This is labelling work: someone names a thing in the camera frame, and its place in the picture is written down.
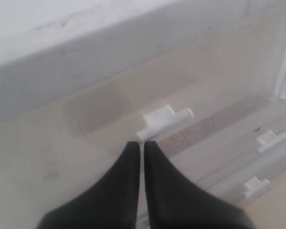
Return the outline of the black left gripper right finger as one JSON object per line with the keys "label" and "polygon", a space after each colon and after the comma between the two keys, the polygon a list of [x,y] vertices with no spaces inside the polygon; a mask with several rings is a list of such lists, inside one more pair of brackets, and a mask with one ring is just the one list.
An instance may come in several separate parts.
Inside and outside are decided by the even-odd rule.
{"label": "black left gripper right finger", "polygon": [[248,229],[250,218],[192,183],[155,141],[144,144],[144,178],[152,229]]}

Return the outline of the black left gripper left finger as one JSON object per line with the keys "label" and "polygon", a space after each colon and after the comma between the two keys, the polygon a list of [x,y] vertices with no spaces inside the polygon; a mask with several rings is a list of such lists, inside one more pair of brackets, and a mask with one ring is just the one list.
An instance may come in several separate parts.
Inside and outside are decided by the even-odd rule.
{"label": "black left gripper left finger", "polygon": [[128,142],[92,187],[48,212],[39,229],[133,229],[140,186],[140,145]]}

